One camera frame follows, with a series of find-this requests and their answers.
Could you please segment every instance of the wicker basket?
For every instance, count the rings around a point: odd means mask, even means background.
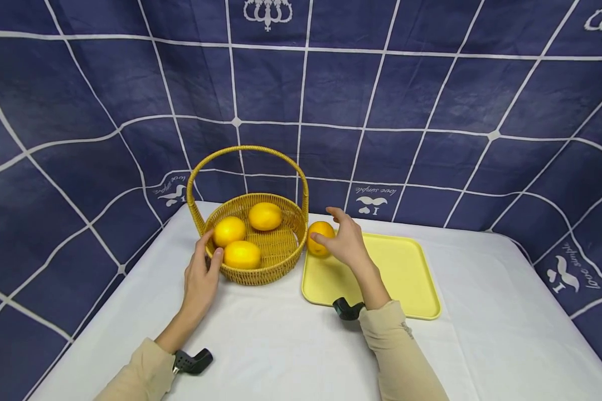
[[[287,161],[297,170],[303,183],[301,208],[291,200],[279,195],[264,193],[246,194],[225,202],[209,216],[207,221],[204,221],[201,212],[196,207],[194,195],[192,195],[192,187],[196,174],[210,160],[229,152],[242,150],[270,153],[271,155],[281,157],[281,159]],[[281,222],[278,228],[273,231],[260,232],[250,226],[250,222],[247,220],[247,213],[251,207],[259,202],[274,203],[281,208],[281,211],[283,211],[283,222]],[[253,242],[261,249],[260,267],[254,270],[243,270],[234,269],[225,263],[221,265],[221,273],[225,277],[244,286],[261,286],[275,282],[288,274],[294,265],[296,265],[301,255],[301,250],[305,245],[305,240],[308,237],[308,181],[305,179],[305,174],[288,156],[263,146],[233,146],[232,148],[225,148],[214,152],[201,160],[196,168],[192,170],[190,179],[187,181],[187,205],[190,207],[192,218],[194,218],[194,223],[200,235],[214,228],[216,223],[228,216],[237,216],[245,222],[247,228],[245,240]],[[214,252],[212,241],[209,241],[205,248],[207,249],[207,255],[212,257],[212,253]]]

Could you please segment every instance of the plastic tray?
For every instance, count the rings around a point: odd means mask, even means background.
[[[399,300],[406,317],[439,317],[441,304],[418,242],[369,233],[363,234],[363,240],[391,298]],[[363,301],[350,268],[332,256],[318,258],[306,253],[301,291],[306,300],[318,305],[332,306],[342,296],[351,305]]]

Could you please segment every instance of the yellow orange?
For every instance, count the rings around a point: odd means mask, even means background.
[[[318,244],[312,238],[310,238],[311,233],[319,233],[328,238],[334,238],[334,228],[327,223],[326,221],[316,221],[310,225],[308,228],[308,252],[312,253],[314,256],[325,257],[330,254],[325,246]]]
[[[260,249],[248,241],[235,241],[225,247],[222,261],[234,269],[256,269],[260,265]]]
[[[260,202],[250,209],[247,220],[250,221],[252,228],[258,231],[270,231],[279,227],[283,220],[283,212],[274,203]]]
[[[214,227],[213,241],[216,246],[225,248],[234,241],[245,238],[245,223],[243,220],[229,216],[220,220]]]

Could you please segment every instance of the table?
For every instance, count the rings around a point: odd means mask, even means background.
[[[198,204],[205,218],[218,206]],[[450,400],[602,401],[600,359],[506,237],[357,222],[365,232],[422,245],[442,312],[435,321],[407,324]],[[198,237],[181,207],[31,399],[93,399],[178,310]],[[163,399],[378,400],[376,362],[358,323],[303,299],[304,260],[263,287],[222,278],[213,307],[184,347],[190,355],[208,348],[215,360],[202,376],[179,375]]]

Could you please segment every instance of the sleeve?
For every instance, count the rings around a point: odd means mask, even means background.
[[[377,357],[383,401],[448,401],[448,396],[419,349],[398,301],[362,309],[359,321],[368,347]]]
[[[158,401],[174,381],[174,355],[144,339],[124,366],[95,398],[96,401]]]

